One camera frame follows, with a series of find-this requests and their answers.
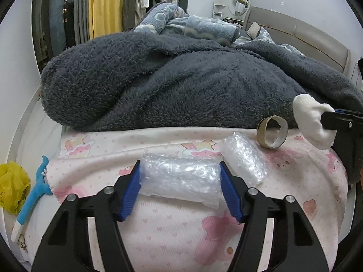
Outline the blue shark plush toy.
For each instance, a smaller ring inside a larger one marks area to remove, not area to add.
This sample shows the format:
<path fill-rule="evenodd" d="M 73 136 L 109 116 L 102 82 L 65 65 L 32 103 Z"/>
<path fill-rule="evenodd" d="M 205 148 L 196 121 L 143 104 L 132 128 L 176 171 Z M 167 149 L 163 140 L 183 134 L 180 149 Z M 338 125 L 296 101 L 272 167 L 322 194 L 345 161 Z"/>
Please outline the blue shark plush toy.
<path fill-rule="evenodd" d="M 40 164 L 40 166 L 36 171 L 35 186 L 31 189 L 15 221 L 10 238 L 13 243 L 18 243 L 23 227 L 27 219 L 29 218 L 31 211 L 34 208 L 37 200 L 40 199 L 42 195 L 53 195 L 46 178 L 48 163 L 49 163 L 48 157 L 43 155 L 42 163 Z"/>

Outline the yellow plastic bag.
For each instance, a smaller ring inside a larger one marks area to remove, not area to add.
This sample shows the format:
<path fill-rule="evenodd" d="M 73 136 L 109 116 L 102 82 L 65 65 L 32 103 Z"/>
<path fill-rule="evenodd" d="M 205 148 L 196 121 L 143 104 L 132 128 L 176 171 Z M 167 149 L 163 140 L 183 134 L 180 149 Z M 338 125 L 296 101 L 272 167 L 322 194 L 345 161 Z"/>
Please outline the yellow plastic bag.
<path fill-rule="evenodd" d="M 27 172 L 10 161 L 1 164 L 0 195 L 1 207 L 11 214 L 18 214 L 25 203 L 31 186 Z"/>

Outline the dark grey fleece blanket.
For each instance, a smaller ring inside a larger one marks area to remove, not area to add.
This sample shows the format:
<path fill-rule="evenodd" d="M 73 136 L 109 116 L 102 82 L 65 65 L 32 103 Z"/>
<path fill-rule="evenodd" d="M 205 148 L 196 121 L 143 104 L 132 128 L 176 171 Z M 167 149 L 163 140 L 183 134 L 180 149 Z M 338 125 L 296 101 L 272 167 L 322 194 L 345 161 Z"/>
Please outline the dark grey fleece blanket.
<path fill-rule="evenodd" d="M 269 42 L 237 47 L 177 34 L 123 32 L 52 58 L 41 74 L 46 114 L 76 131 L 174 126 L 255 128 L 309 94 L 362 111 L 362 93 L 320 61 Z"/>

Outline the blue patterned quilt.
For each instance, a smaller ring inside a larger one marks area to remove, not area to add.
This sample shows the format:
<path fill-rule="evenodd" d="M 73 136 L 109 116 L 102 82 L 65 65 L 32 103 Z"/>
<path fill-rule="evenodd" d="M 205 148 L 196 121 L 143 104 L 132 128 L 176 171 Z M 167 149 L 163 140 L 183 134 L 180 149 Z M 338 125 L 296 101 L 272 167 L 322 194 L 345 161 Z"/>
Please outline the blue patterned quilt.
<path fill-rule="evenodd" d="M 215 18 L 190 15 L 180 6 L 166 2 L 153 6 L 133 31 L 148 34 L 177 34 L 193 39 L 205 39 L 236 50 L 257 46 L 257 44 L 266 44 L 275 49 L 304 56 L 302 52 L 290 44 L 275 43 L 263 27 L 258 28 L 257 37 L 253 38 L 248 32 L 236 25 Z"/>

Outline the grey curtain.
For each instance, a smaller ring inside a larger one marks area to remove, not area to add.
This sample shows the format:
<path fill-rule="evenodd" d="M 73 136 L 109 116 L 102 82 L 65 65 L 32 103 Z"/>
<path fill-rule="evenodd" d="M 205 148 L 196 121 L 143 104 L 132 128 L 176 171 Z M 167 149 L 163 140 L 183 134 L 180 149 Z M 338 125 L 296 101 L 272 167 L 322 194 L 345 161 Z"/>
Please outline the grey curtain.
<path fill-rule="evenodd" d="M 90 39 L 89 32 L 89 0 L 74 0 L 73 18 L 76 45 Z"/>

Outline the glass balcony door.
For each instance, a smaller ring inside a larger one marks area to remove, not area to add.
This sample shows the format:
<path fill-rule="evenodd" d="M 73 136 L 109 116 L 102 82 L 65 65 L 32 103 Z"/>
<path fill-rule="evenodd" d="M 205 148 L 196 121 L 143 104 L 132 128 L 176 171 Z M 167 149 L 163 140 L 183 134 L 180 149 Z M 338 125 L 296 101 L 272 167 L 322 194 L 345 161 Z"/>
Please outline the glass balcony door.
<path fill-rule="evenodd" d="M 32 0 L 31 27 L 37 66 L 76 45 L 74 0 Z"/>

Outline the bubble wrap roll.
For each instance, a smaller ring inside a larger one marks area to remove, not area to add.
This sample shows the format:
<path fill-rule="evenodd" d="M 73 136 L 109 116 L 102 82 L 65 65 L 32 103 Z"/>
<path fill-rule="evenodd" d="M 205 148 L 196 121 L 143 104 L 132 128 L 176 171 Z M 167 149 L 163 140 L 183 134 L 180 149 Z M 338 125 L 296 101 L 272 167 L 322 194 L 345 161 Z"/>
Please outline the bubble wrap roll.
<path fill-rule="evenodd" d="M 141 194 L 219 208 L 221 166 L 217 161 L 145 154 L 140 160 Z"/>

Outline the bubble wrap piece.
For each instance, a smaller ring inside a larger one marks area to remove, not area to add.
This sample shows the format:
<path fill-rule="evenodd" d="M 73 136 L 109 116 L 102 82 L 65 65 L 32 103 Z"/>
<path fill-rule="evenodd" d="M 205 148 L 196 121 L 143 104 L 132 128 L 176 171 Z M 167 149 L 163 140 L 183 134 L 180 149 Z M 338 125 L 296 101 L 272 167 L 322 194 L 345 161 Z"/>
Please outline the bubble wrap piece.
<path fill-rule="evenodd" d="M 234 132 L 218 146 L 228 168 L 249 187 L 261 184 L 268 177 L 270 166 L 266 158 L 246 134 Z"/>

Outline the white vanity mirror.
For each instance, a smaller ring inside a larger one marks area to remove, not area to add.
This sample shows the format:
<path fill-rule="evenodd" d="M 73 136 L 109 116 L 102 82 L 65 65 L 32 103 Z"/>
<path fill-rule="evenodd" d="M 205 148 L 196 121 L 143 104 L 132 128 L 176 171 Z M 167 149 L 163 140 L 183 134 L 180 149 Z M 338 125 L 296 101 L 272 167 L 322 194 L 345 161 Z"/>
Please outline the white vanity mirror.
<path fill-rule="evenodd" d="M 250 0 L 228 0 L 228 9 L 235 16 L 242 16 L 247 12 Z"/>

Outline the white fluffy sock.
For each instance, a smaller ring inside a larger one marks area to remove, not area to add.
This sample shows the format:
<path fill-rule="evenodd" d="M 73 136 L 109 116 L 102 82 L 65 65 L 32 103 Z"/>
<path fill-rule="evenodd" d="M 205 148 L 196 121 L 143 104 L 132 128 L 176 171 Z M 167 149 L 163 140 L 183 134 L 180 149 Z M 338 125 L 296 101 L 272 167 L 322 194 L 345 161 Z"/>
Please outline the white fluffy sock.
<path fill-rule="evenodd" d="M 336 130 L 327 130 L 321 123 L 325 112 L 335 112 L 326 103 L 317 102 L 309 94 L 297 95 L 292 103 L 295 121 L 303 137 L 320 150 L 327 150 L 333 144 Z"/>

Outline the grey bed headboard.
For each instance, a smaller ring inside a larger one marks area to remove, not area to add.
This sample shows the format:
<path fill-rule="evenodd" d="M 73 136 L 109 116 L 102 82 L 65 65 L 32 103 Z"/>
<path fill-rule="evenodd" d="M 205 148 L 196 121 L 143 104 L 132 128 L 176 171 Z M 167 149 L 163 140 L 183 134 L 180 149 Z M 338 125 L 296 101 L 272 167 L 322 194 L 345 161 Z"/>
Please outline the grey bed headboard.
<path fill-rule="evenodd" d="M 304 55 L 348 74 L 350 51 L 332 36 L 297 18 L 276 11 L 252 6 L 246 13 L 243 28 L 253 23 L 268 31 L 277 44 L 290 44 Z"/>

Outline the pink patterned blanket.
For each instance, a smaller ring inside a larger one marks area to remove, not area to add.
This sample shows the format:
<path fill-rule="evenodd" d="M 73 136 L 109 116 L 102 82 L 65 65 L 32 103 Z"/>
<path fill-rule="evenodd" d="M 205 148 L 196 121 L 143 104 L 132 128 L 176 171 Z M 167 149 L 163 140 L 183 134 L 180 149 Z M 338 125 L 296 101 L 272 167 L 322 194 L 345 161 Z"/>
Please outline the pink patterned blanket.
<path fill-rule="evenodd" d="M 60 155 L 47 167 L 47 180 L 62 202 L 69 194 L 95 195 L 131 172 L 145 154 L 187 159 L 227 160 L 219 144 L 226 128 L 157 128 L 101 133 L 65 133 Z M 260 149 L 268 174 L 258 185 L 266 196 L 294 196 L 310 220 L 330 267 L 338 249 L 348 184 L 333 150 L 319 150 L 298 130 L 277 149 Z M 135 271 L 226 271 L 242 225 L 230 215 L 213 184 L 192 179 L 172 187 L 161 180 L 162 195 L 140 195 L 119 230 Z"/>

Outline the yellow curtain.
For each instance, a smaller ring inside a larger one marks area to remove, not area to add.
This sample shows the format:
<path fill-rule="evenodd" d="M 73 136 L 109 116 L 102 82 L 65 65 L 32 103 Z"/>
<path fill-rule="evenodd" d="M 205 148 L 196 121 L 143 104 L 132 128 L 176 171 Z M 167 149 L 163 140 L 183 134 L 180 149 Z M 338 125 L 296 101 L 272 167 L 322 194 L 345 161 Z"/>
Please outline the yellow curtain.
<path fill-rule="evenodd" d="M 123 30 L 123 0 L 89 0 L 88 6 L 91 39 Z"/>

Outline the white vanity table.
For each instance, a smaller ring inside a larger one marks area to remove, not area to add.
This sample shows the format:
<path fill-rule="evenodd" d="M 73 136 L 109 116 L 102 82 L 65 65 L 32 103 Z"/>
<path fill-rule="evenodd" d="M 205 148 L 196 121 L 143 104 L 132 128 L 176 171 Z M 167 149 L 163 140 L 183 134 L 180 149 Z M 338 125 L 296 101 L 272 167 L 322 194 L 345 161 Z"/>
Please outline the white vanity table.
<path fill-rule="evenodd" d="M 244 22 L 242 17 L 232 14 L 232 12 L 229 10 L 228 4 L 225 1 L 214 1 L 212 18 L 230 23 L 240 29 L 243 28 Z"/>

